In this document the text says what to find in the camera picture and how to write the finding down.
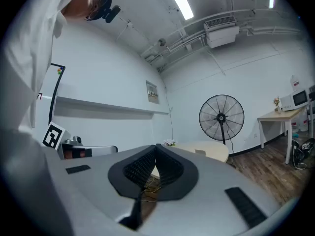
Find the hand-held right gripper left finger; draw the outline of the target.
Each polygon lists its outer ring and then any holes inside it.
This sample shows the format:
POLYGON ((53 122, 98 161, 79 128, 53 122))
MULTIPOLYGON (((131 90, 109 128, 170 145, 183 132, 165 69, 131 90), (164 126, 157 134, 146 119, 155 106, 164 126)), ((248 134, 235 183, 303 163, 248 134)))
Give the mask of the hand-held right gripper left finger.
POLYGON ((108 171, 108 180, 117 193, 134 200, 131 214, 119 221, 132 230, 142 225, 141 198, 145 184, 155 167, 156 146, 151 145, 138 153, 115 163, 108 171))

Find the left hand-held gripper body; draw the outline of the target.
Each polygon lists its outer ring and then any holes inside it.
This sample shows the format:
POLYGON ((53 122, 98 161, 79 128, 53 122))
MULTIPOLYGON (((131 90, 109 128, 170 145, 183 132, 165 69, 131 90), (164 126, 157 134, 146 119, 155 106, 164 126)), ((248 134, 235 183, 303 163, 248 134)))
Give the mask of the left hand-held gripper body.
POLYGON ((81 137, 71 138, 68 131, 54 122, 49 123, 42 145, 56 150, 61 160, 96 157, 118 152, 116 146, 84 146, 81 137))

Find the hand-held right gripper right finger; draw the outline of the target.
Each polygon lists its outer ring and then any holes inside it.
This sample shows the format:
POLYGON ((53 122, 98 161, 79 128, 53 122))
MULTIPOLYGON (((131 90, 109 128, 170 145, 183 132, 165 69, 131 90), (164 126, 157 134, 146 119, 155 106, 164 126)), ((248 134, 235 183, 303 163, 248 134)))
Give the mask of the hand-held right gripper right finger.
POLYGON ((184 198, 197 184, 198 168, 189 160, 172 152, 170 147, 156 145, 155 166, 159 173, 158 201, 175 201, 184 198))

